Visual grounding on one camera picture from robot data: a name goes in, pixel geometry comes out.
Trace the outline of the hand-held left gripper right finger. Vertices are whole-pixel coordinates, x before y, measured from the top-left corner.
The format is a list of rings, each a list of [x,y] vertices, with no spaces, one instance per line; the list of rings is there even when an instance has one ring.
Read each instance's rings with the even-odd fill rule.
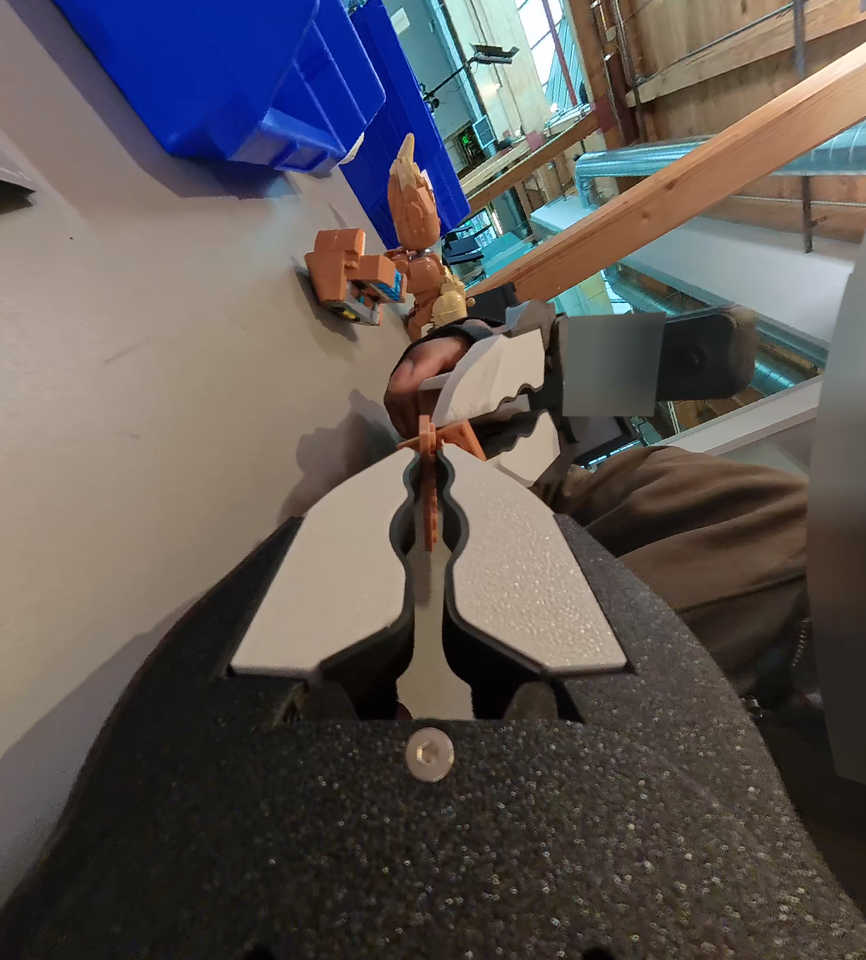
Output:
[[[537,674],[623,670],[627,656],[552,510],[459,447],[443,447],[439,462],[455,622]]]

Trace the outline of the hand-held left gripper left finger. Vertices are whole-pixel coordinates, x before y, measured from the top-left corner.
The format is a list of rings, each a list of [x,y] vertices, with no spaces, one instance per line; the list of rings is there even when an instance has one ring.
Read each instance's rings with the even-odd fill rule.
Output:
[[[335,487],[299,523],[236,649],[235,674],[311,679],[413,612],[419,457],[404,448]]]

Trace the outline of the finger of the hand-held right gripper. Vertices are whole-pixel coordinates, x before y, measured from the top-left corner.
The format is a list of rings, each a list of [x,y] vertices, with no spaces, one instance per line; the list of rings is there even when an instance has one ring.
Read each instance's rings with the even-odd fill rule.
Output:
[[[476,423],[487,463],[526,487],[560,455],[559,431],[548,411],[518,412]]]
[[[431,414],[434,425],[491,415],[523,392],[538,391],[546,376],[540,330],[475,342],[446,376]]]

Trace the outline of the brown long plate brick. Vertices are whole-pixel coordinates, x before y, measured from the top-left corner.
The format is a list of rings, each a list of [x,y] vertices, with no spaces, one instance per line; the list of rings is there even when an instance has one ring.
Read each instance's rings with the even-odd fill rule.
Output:
[[[398,445],[399,450],[415,450],[420,456],[432,460],[445,445],[453,445],[480,461],[487,456],[469,420],[460,420],[447,426],[437,427],[430,416],[422,415],[418,421],[418,433]]]

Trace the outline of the brown short plate brick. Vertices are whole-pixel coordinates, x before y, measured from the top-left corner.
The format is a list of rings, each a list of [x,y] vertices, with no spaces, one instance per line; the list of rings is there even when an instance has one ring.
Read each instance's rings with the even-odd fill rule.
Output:
[[[420,460],[419,492],[422,508],[424,549],[431,553],[439,539],[437,429],[428,414],[418,418],[418,453]]]

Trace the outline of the brown toy brick model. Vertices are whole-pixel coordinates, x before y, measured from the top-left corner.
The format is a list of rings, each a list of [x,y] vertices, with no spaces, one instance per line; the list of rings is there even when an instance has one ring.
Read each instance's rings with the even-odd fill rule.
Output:
[[[383,305],[405,301],[406,279],[386,254],[366,253],[362,229],[322,230],[305,265],[319,304],[340,319],[377,327]]]

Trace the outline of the blue plastic bin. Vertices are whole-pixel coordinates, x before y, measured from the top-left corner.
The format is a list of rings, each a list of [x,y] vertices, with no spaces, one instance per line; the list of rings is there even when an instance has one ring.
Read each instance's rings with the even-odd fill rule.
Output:
[[[386,102],[365,131],[364,141],[343,173],[386,249],[399,244],[388,200],[391,164],[407,134],[415,137],[414,160],[424,171],[439,210],[441,232],[450,233],[470,214],[433,115],[381,1],[368,1],[351,14]]]
[[[58,1],[173,156],[325,174],[386,92],[339,1]]]

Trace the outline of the person's right forearm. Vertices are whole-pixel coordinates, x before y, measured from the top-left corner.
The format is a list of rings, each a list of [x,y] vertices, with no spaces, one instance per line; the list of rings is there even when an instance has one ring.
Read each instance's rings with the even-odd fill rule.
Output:
[[[806,594],[809,482],[675,446],[571,466],[540,494],[699,637],[778,633]]]

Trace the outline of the grey desk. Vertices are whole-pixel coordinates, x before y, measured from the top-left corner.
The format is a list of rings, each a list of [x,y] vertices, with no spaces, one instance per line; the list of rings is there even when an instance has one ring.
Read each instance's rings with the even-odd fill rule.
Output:
[[[165,153],[50,2],[0,2],[0,761],[354,470],[405,334],[322,313],[325,176]]]

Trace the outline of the person's right hand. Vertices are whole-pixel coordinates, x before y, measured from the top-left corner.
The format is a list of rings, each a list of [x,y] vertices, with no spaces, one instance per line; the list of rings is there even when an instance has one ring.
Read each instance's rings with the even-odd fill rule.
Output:
[[[391,374],[384,405],[391,424],[404,440],[416,436],[419,388],[430,378],[449,374],[467,354],[472,341],[463,335],[439,337],[415,343],[406,351]]]

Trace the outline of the brown horned brick dinosaur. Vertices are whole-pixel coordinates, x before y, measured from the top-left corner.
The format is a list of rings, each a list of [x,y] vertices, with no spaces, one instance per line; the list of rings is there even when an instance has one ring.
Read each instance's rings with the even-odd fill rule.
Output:
[[[390,168],[388,201],[397,245],[410,252],[433,248],[441,223],[429,178],[415,162],[415,135],[407,133]]]

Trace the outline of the wooden column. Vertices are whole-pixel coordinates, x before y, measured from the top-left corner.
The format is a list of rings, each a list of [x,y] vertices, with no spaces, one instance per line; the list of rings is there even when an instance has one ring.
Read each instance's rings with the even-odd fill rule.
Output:
[[[866,119],[866,42],[468,291],[547,302]]]

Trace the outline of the person's brown jacket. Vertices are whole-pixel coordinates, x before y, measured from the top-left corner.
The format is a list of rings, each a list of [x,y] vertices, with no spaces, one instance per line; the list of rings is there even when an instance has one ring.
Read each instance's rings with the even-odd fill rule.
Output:
[[[814,621],[805,586],[770,646],[751,666],[730,676],[730,682],[757,723],[777,716],[823,716]]]

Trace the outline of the corrugated silver duct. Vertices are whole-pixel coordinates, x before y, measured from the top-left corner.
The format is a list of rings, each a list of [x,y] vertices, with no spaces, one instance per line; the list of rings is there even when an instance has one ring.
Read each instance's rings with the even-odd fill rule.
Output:
[[[710,139],[712,135],[704,135],[588,152],[577,160],[576,177],[581,184],[603,177],[649,177],[683,159]],[[777,168],[772,176],[866,176],[866,119]]]

